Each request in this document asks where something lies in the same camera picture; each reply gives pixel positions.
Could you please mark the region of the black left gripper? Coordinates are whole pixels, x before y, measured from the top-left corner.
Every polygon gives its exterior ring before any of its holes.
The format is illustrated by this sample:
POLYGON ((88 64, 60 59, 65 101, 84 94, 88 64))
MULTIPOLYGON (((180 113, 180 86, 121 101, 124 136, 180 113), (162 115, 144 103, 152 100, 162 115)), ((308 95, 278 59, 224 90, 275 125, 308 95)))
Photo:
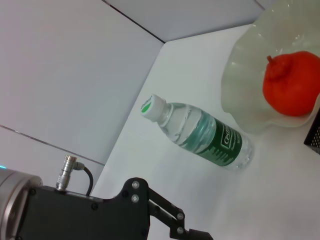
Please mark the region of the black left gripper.
POLYGON ((127 180, 111 199, 52 187, 29 191, 19 222, 18 240, 145 240, 150 228, 148 183, 127 180))

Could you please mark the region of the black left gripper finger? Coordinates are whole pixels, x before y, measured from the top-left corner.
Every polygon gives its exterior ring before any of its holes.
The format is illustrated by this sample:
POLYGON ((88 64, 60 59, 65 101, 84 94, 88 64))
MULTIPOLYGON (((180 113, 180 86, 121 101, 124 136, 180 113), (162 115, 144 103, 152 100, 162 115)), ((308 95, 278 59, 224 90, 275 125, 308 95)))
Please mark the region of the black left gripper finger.
POLYGON ((185 228, 185 213, 157 192, 148 189, 148 212, 169 227, 169 237, 175 240, 213 240, 208 232, 185 228))

